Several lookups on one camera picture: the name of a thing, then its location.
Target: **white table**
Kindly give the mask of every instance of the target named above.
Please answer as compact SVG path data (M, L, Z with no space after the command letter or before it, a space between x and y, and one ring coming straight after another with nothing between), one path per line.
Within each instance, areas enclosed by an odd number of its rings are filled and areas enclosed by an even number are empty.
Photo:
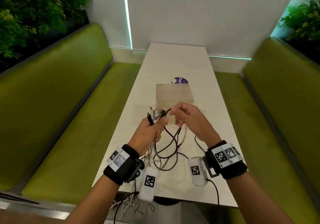
M103 170L107 166L107 159L113 151L118 146L121 147L129 142L142 118L146 117L150 106L155 106L156 84L174 82L176 77L188 80L194 97L194 105L204 113L221 138L233 143L242 154L206 48L151 43L94 183L103 174ZM170 124L167 129L174 134L178 127ZM184 131L183 127L179 142L181 142ZM171 139L164 131L160 142L157 143L158 151L168 145ZM198 142L202 148L207 149L204 142ZM173 153L174 149L175 145L172 144L161 155L167 156ZM194 134L190 130L187 130L185 141L179 148L179 152L189 158L204 155L194 142ZM175 160L175 156L170 158L166 167L172 166ZM212 180L218 188L220 204L237 207L237 203L222 176ZM130 192L131 186L132 184L123 184L119 191ZM217 194L211 183L204 187L196 187L192 184L187 159L182 155L178 156L178 163L172 170L160 171L155 195L217 204Z

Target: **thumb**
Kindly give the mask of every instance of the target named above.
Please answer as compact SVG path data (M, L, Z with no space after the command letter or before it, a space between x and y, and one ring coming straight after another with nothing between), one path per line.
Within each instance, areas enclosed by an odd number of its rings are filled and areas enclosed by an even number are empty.
M162 117L161 119L159 119L159 121L152 125L151 127L155 130L155 132L157 132L158 130L163 131L165 125L168 124L168 117Z
M176 117L176 120L186 122L189 115L176 107L171 108L171 113Z

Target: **bench backrest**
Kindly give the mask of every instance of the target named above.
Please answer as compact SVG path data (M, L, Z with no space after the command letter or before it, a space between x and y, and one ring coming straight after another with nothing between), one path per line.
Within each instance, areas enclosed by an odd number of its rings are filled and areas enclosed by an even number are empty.
M0 190L22 179L111 59L91 24L0 74Z
M320 67L269 37L243 72L320 193Z

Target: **purple sticker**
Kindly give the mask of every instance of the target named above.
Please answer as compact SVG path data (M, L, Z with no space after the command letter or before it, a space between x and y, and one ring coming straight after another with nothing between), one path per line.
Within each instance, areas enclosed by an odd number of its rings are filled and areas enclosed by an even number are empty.
M182 77L175 77L175 83L171 82L172 84L188 84L188 81Z

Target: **black wrist strap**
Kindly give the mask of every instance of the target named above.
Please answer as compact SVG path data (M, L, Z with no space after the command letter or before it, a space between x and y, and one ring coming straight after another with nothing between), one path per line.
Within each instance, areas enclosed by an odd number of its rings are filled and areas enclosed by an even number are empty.
M128 145L123 145L121 149L123 149L129 155L129 157L122 163L118 170L114 171L110 166L107 166L103 171L105 176L110 178L118 185L122 185L123 182L130 182L134 180L135 173L138 171L138 169L144 168L144 164L141 160L139 160L139 154L136 150ZM111 160L116 158L115 153L116 155L118 154L118 152L115 151L110 157Z
M216 157L214 156L212 150L216 149L222 145L225 145L225 144L227 144L227 142L224 140L219 142L218 144L214 145L213 147L210 147L208 149L208 151L205 153L205 155L206 155L209 167L213 168L216 173L221 174L224 179L231 179L233 177L240 176L240 175L244 174L248 170L248 168L242 160L241 161L238 160L237 162L234 162L234 163L232 163L226 167L223 167L223 168L220 166L220 164L217 161ZM233 151L237 155L239 154L238 151L234 147L233 147Z

